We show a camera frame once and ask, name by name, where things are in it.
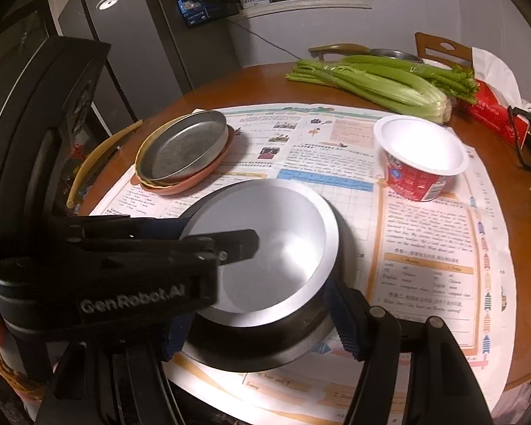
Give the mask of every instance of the white tissue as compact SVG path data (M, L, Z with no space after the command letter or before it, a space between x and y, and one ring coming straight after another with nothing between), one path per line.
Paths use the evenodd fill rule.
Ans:
M490 86L498 103L503 107L523 107L517 80L510 68L491 52L472 48L474 77Z

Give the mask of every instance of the wooden round table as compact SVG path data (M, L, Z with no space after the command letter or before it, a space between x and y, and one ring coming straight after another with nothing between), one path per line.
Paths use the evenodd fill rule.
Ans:
M133 164L144 139L162 124L194 109L217 109L257 103L304 102L351 107L381 107L333 89L287 81L292 64L270 64L241 69L221 80L194 90L163 112L146 120L108 162L81 208L89 214L106 192ZM531 174L519 168L514 150L492 131L461 113L450 124L464 143L476 148L483 160L502 207L510 238L517 281L515 348L507 387L531 379Z

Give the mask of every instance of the yogurt cup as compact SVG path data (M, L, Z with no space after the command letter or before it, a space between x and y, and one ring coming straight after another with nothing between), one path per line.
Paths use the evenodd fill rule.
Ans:
M435 199L452 177L468 167L460 139L422 118L381 118L374 124L374 137L386 156L387 184L413 201Z

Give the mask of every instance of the fridge door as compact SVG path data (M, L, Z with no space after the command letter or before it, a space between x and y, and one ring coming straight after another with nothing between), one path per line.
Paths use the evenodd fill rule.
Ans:
M177 0L159 2L193 88L240 69L227 20L187 27Z
M65 36L75 38L94 39L91 27L87 21L85 9L81 0L69 0L59 15L59 25ZM114 134L134 123L133 113L126 104L122 91L118 90L109 70L104 67L98 79L95 97L93 99L101 119L109 131Z
M112 45L108 61L137 119L191 89L176 50L165 50L146 0L85 1L98 39Z

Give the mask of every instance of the blue printed banner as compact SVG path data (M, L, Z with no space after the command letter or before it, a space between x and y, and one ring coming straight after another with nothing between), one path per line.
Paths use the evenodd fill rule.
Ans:
M323 174L309 173L306 171L295 171L293 169L282 169L281 171L279 171L278 179L286 179L288 181L320 183L333 187L350 188L352 190L369 192L374 191L373 183L356 181L354 179L346 179L346 177L324 176Z
M484 298L484 310L491 311L491 296L489 292L486 292L486 297Z
M491 349L491 340L490 337L486 336L484 337L484 340L482 341L482 353L490 353Z

